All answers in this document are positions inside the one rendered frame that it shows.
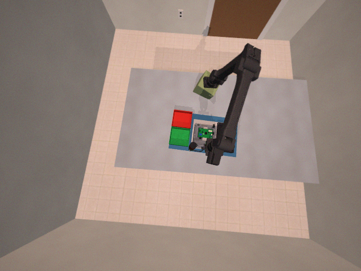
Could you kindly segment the red bin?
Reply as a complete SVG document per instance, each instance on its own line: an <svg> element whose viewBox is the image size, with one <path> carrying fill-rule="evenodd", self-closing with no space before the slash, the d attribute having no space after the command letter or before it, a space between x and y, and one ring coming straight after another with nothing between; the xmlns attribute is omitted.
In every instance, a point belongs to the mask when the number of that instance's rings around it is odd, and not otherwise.
<svg viewBox="0 0 361 271"><path fill-rule="evenodd" d="M174 109L172 125L178 128L191 128L192 112Z"/></svg>

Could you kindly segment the green bin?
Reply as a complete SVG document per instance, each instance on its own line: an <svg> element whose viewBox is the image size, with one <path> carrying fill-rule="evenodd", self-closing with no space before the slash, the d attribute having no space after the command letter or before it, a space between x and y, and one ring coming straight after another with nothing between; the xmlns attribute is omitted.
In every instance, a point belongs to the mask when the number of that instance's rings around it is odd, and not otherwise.
<svg viewBox="0 0 361 271"><path fill-rule="evenodd" d="M170 145L177 145L177 146L186 146L188 147L190 138L190 129L187 128L178 128L178 127L171 127L170 132Z"/></svg>

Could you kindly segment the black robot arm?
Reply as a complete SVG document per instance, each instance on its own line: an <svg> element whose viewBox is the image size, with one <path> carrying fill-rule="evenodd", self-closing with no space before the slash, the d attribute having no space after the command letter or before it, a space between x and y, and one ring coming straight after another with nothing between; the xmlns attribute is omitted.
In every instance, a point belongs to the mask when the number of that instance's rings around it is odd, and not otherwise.
<svg viewBox="0 0 361 271"><path fill-rule="evenodd" d="M253 52L254 50L254 52ZM204 88L218 88L231 73L237 74L236 85L225 116L224 123L215 139L209 144L208 164L218 166L223 153L234 153L237 124L251 81L258 79L261 71L261 50L247 43L236 58L218 70L212 70L203 78Z"/></svg>

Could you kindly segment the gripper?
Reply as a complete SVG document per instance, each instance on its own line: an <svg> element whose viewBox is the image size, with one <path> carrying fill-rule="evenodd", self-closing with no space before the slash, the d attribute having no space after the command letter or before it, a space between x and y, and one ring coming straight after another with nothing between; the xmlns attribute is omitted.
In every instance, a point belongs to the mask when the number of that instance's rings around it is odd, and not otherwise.
<svg viewBox="0 0 361 271"><path fill-rule="evenodd" d="M206 143L205 143L205 155L208 156L208 152L211 151L211 149L209 148L209 144L213 141L213 138L207 138Z"/></svg>

